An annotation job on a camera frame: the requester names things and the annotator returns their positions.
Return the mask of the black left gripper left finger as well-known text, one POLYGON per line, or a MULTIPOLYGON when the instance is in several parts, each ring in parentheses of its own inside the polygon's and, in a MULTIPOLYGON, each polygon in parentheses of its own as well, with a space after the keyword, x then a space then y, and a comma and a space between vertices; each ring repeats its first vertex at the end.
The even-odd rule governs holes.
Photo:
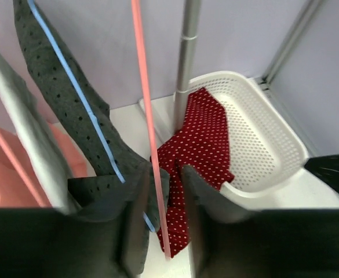
POLYGON ((75 214, 0 208, 0 277, 137 277, 147 253, 150 170, 75 214))

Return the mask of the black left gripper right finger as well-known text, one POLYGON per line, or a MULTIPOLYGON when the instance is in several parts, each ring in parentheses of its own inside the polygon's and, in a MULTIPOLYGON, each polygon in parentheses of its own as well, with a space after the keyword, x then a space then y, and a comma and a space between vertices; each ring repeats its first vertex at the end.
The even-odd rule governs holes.
POLYGON ((193 277, 339 277, 339 209, 248 210, 181 170, 193 277))

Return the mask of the white skirt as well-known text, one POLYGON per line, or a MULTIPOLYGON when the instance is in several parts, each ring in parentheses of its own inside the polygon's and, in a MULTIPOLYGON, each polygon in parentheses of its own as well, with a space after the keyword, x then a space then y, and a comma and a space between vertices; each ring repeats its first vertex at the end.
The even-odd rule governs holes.
POLYGON ((50 204, 65 214, 76 212, 78 205, 68 191, 72 171, 26 82, 1 54, 0 99, 50 204))

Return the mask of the dark red polka dot skirt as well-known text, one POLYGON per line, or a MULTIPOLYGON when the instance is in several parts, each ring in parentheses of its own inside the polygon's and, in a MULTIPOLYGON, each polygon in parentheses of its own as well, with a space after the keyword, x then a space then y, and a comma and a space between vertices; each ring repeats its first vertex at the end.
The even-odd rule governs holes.
POLYGON ((224 107, 202 87, 188 96, 183 127, 158 148, 159 166, 170 175, 166 210, 170 256, 189 243, 181 169, 190 165, 217 191, 230 172, 228 122, 224 107))

